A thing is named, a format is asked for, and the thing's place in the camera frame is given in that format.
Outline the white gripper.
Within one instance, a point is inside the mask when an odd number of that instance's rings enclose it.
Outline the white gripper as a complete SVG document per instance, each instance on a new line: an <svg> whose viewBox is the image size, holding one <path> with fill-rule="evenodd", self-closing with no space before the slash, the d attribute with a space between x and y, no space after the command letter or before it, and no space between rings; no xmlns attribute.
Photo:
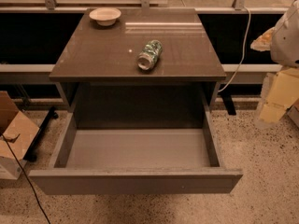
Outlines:
<svg viewBox="0 0 299 224"><path fill-rule="evenodd" d="M285 68L275 74L268 73L263 80L261 100L254 124L267 129L277 124L299 99L299 0L272 27L256 38L250 48L269 51L271 59Z"/></svg>

